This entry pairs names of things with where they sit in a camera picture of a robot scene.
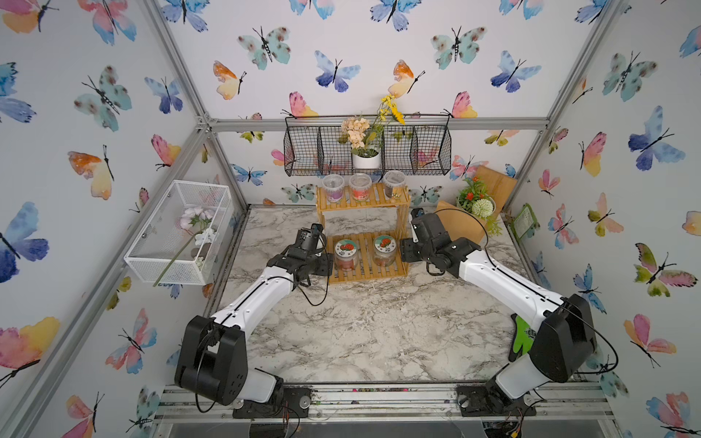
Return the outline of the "two-tier wooden shelf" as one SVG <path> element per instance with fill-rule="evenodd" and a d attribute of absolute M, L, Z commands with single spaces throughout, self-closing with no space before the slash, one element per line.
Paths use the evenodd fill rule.
<path fill-rule="evenodd" d="M 335 246 L 341 240 L 352 240 L 357 246 L 357 258 L 354 262 L 353 270 L 343 270 L 332 263 L 332 284 L 345 282 L 358 282 L 369 280 L 382 280 L 395 277 L 405 277 L 408 274 L 408 264 L 401 261 L 401 254 L 396 253 L 394 262 L 388 266 L 378 266 L 374 262 L 374 241 L 381 235 L 388 235 L 396 241 L 401 241 L 408 237 L 408 219 L 411 206 L 411 197 L 408 189 L 402 187 L 398 197 L 386 197 L 383 186 L 374 184 L 370 191 L 370 198 L 366 201 L 358 201 L 352 197 L 350 187 L 344 188 L 344 198 L 337 203 L 327 200 L 324 189 L 316 189 L 316 208 L 318 222 L 326 224 L 326 214 L 341 213 L 346 219 L 350 219 L 352 214 L 358 214 L 372 209 L 392 209 L 396 213 L 396 219 L 383 226 L 373 226 L 363 224 L 359 227 L 341 229 L 334 234 L 327 230 L 327 252 L 335 254 Z"/>

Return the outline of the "yellow label seed jar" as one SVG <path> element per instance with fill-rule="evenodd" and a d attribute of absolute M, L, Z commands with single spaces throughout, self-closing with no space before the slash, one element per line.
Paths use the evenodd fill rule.
<path fill-rule="evenodd" d="M 406 175 L 397 170 L 391 170 L 383 175 L 383 192 L 386 198 L 399 198 L 406 186 Z"/>

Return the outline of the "purple label seed jar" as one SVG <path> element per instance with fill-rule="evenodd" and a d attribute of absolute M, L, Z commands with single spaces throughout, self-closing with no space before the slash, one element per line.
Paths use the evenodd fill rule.
<path fill-rule="evenodd" d="M 328 203 L 337 204 L 344 198 L 345 180 L 338 174 L 329 174 L 322 179 L 322 189 Z"/>

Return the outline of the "red label seed jar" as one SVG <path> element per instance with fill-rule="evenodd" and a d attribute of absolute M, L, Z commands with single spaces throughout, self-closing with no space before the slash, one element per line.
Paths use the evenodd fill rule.
<path fill-rule="evenodd" d="M 366 173 L 356 173 L 349 179 L 350 194 L 355 201 L 368 201 L 371 197 L 372 178 Z"/>

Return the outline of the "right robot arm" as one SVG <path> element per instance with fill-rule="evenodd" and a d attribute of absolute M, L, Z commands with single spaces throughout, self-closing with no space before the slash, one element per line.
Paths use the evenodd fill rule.
<path fill-rule="evenodd" d="M 564 297 L 498 263 L 489 241 L 452 237 L 439 212 L 414 208 L 412 235 L 400 242 L 405 263 L 425 263 L 433 277 L 449 274 L 476 285 L 521 317 L 535 332 L 530 351 L 502 367 L 489 381 L 458 394 L 466 416 L 527 412 L 523 397 L 546 383 L 567 383 L 593 356 L 602 333 L 590 305 L 578 295 Z"/>

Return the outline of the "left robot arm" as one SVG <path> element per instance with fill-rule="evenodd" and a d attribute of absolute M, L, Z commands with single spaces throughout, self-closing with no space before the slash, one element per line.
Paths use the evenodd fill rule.
<path fill-rule="evenodd" d="M 301 228 L 293 244 L 267 262 L 260 277 L 232 303 L 210 317 L 187 324 L 175 368 L 175 384 L 214 403 L 236 401 L 280 405 L 284 381 L 249 367 L 248 340 L 255 328 L 310 277 L 330 277 L 322 224 Z"/>

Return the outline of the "left tomato lid jar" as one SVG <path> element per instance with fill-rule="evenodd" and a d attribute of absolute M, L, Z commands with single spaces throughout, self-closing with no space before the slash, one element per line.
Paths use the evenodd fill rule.
<path fill-rule="evenodd" d="M 339 271 L 356 270 L 359 245 L 352 239 L 341 239 L 334 246 L 335 265 Z"/>

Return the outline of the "tomato lid jar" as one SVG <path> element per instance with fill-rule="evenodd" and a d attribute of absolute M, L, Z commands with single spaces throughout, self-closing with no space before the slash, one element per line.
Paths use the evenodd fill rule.
<path fill-rule="evenodd" d="M 374 264 L 380 268 L 392 266 L 395 262 L 397 242 L 390 235 L 379 235 L 374 239 Z"/>
<path fill-rule="evenodd" d="M 341 239 L 334 246 L 335 265 L 339 271 L 356 270 L 359 245 L 352 239 Z"/>

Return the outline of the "right tomato lid jar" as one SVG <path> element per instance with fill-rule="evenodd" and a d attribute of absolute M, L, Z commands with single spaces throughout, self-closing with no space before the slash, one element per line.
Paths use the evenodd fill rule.
<path fill-rule="evenodd" d="M 374 239 L 374 264 L 380 268 L 392 266 L 395 262 L 397 242 L 390 235 L 379 235 Z"/>

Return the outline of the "wooden planter box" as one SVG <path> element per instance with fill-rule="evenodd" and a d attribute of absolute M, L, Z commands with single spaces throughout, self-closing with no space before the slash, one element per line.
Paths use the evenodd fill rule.
<path fill-rule="evenodd" d="M 485 166 L 478 166 L 474 176 L 479 177 L 487 185 L 487 192 L 496 203 L 496 217 L 503 233 L 504 226 L 501 220 L 501 212 L 507 199 L 511 196 L 517 180 Z M 486 237 L 489 237 L 486 223 L 458 207 L 456 200 L 449 202 L 440 201 L 436 206 L 436 213 L 452 239 L 465 237 L 474 243 L 481 244 Z"/>

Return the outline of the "red green potted plant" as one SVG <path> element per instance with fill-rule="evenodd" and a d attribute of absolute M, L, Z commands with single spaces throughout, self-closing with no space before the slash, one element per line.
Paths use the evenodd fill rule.
<path fill-rule="evenodd" d="M 486 223 L 490 237 L 502 235 L 502 227 L 496 217 L 497 208 L 487 192 L 487 185 L 477 176 L 465 178 L 467 186 L 456 197 L 456 205 Z"/>

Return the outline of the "small green framed sign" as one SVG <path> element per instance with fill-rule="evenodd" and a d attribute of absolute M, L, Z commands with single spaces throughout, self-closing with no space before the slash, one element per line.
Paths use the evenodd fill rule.
<path fill-rule="evenodd" d="M 518 241 L 534 237 L 540 223 L 530 204 L 523 204 L 520 212 L 513 218 L 511 228 Z"/>

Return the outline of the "white pot with flowers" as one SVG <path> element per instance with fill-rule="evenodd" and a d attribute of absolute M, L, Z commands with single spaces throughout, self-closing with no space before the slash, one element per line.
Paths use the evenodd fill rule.
<path fill-rule="evenodd" d="M 372 117 L 349 117 L 341 124 L 337 143 L 350 148 L 352 159 L 381 160 L 384 134 L 392 123 L 405 125 L 405 115 L 397 106 L 396 96 L 384 96 Z"/>

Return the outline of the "white mesh wall basket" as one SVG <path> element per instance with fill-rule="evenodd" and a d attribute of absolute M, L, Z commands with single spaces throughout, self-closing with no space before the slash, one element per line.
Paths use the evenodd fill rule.
<path fill-rule="evenodd" d="M 217 237 L 210 249 L 204 247 L 204 266 L 195 265 L 195 246 L 189 246 L 162 280 L 162 284 L 203 286 L 212 275 L 220 246 L 226 236 L 234 206 L 229 187 L 205 182 L 173 181 L 124 257 L 140 281 L 153 284 L 189 235 L 179 226 L 186 208 L 202 206 L 215 211 L 213 228 Z"/>

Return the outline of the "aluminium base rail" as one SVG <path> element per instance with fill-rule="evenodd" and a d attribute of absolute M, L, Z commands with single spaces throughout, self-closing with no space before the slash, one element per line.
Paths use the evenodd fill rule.
<path fill-rule="evenodd" d="M 611 421 L 613 410 L 597 383 L 546 384 L 527 394 L 509 414 L 476 408 L 474 383 L 318 383 L 290 384 L 289 401 L 281 407 L 255 407 L 236 401 L 203 414 L 195 396 L 174 386 L 166 388 L 155 419 L 162 423 L 268 421 L 288 418 L 306 423 L 430 420 L 448 421 Z"/>

